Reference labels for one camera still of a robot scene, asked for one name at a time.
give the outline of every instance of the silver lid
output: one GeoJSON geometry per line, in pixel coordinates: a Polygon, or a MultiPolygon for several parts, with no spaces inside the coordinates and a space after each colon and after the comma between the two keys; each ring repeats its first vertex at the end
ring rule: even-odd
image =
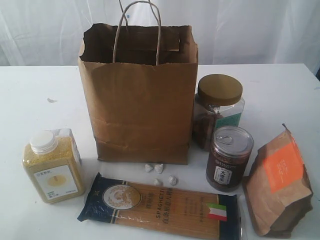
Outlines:
{"type": "Polygon", "coordinates": [[[238,126],[223,126],[213,135],[215,149],[231,158],[249,155],[254,146],[254,139],[246,130],[238,126]]]}

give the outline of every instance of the plastic jar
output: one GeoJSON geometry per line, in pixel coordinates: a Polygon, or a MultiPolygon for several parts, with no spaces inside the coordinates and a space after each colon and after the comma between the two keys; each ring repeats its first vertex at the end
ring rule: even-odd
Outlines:
{"type": "Polygon", "coordinates": [[[232,191],[243,178],[254,139],[243,128],[224,126],[213,136],[206,179],[211,186],[220,191],[232,191]]]}
{"type": "Polygon", "coordinates": [[[235,78],[211,74],[201,78],[194,97],[192,139],[209,151],[213,133],[223,126],[238,126],[245,107],[243,88],[235,78]]]}
{"type": "Polygon", "coordinates": [[[71,129],[35,134],[24,148],[22,165],[45,203],[85,192],[80,155],[71,129]]]}

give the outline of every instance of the italian flag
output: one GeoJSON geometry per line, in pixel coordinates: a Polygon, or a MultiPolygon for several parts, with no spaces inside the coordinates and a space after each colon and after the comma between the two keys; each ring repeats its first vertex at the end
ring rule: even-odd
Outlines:
{"type": "Polygon", "coordinates": [[[208,218],[210,219],[216,219],[220,221],[227,221],[227,208],[226,206],[215,204],[215,203],[207,203],[206,204],[210,212],[208,214],[208,218]]]}

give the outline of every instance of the orange label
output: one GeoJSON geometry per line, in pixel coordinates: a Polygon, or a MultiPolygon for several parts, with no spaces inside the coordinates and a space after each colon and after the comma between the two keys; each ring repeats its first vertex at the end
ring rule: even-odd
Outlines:
{"type": "Polygon", "coordinates": [[[283,189],[304,173],[304,163],[297,144],[292,141],[263,160],[271,193],[283,189]]]}

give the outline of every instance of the jar lid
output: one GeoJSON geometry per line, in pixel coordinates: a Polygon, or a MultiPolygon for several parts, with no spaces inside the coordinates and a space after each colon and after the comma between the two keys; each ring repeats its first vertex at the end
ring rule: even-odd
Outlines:
{"type": "Polygon", "coordinates": [[[30,139],[31,149],[35,154],[47,154],[52,152],[58,145],[58,141],[53,132],[39,131],[30,139]]]}
{"type": "Polygon", "coordinates": [[[249,155],[254,146],[254,139],[246,130],[238,126],[223,126],[213,135],[215,149],[231,158],[249,155]]]}
{"type": "Polygon", "coordinates": [[[239,102],[242,96],[241,83],[227,75],[211,74],[200,79],[198,95],[207,104],[229,106],[239,102]]]}

